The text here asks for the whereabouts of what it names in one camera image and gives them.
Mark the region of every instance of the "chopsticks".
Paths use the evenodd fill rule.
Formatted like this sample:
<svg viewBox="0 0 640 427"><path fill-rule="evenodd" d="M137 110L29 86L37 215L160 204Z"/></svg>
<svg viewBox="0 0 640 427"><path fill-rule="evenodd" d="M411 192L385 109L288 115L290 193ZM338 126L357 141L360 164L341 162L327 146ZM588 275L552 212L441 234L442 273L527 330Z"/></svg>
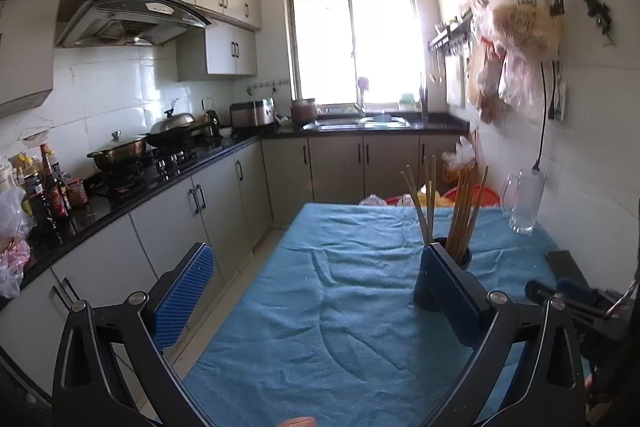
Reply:
<svg viewBox="0 0 640 427"><path fill-rule="evenodd" d="M456 194L456 203L453 207L453 214L451 216L451 223L449 225L449 234L447 235L447 241L445 244L445 250L449 253L451 258L460 265L464 259L465 251L468 248L471 235L473 234L476 220L480 212L480 200L486 185L486 178L489 172L489 167L484 168L484 175L482 176L482 183L480 184L480 191L478 193L478 199L474 202L474 171L473 169L465 168L460 172L458 178L458 190ZM420 231L422 232L422 239L425 245L433 243L433 221L435 213L435 173L436 173L436 156L431 157L430 162L427 160L424 163L425 185L427 190L427 217L424 217L422 208L420 207L420 200L416 192L417 185L415 184L414 174L411 167L407 165L402 171L404 182L409 190L411 200L414 202L415 210L418 213L418 221L420 222Z"/></svg>
<svg viewBox="0 0 640 427"><path fill-rule="evenodd" d="M402 177L404 178L404 182L406 183L407 188L409 189L409 195L411 196L411 200L414 202L415 210L418 212L418 221L420 221L420 230L422 230L422 239L424 240L425 245L429 245L430 235L429 235L429 227L427 225L427 220L424 218L424 214L422 213L422 209L420 207L420 200L418 200L418 193L416 192L416 185L414 174L411 172L411 167L407 165L405 167L405 171L402 171Z"/></svg>

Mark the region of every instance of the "window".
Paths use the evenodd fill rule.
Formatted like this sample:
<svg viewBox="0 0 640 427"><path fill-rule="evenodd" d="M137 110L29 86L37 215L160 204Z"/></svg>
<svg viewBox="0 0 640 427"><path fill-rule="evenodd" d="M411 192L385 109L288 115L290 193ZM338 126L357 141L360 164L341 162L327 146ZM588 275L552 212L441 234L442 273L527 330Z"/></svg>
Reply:
<svg viewBox="0 0 640 427"><path fill-rule="evenodd" d="M370 109L396 108L406 93L418 100L424 51L414 0L289 0L289 13L297 97Z"/></svg>

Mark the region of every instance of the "sink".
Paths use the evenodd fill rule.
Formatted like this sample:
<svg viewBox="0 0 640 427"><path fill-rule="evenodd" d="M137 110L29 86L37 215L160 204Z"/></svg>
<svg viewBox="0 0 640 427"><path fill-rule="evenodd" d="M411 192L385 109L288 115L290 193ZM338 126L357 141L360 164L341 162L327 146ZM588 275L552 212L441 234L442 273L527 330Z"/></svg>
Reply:
<svg viewBox="0 0 640 427"><path fill-rule="evenodd" d="M334 118L327 120L316 120L306 124L302 129L304 131L347 131L357 129L395 129L402 127L410 127L411 124L404 118L395 116L378 115L367 118Z"/></svg>

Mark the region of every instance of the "power cord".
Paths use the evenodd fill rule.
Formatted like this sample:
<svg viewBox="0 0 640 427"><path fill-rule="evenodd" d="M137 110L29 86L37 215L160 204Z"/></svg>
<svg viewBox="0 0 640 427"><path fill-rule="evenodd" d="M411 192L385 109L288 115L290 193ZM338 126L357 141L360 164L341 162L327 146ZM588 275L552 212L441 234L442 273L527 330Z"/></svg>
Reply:
<svg viewBox="0 0 640 427"><path fill-rule="evenodd" d="M545 94L545 112L542 117L542 134L540 135L540 151L538 152L538 159L536 163L533 165L534 171L540 170L540 158L542 158L542 144L545 141L545 127L546 127L546 80L545 80L545 65L543 62L540 62L540 71L542 71L542 91Z"/></svg>

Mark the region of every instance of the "glass pitcher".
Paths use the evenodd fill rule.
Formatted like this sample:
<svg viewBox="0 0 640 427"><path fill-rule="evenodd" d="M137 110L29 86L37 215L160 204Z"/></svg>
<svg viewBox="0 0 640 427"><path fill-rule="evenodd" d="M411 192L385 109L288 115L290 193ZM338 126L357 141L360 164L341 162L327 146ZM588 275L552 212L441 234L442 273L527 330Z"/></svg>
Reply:
<svg viewBox="0 0 640 427"><path fill-rule="evenodd" d="M538 217L542 192L545 190L546 175L535 169L520 171L517 177L513 206L508 208L505 205L505 196L507 189L515 179L516 176L509 174L504 181L500 191L500 207L503 213L511 214L509 226L513 232L529 234L533 231Z"/></svg>

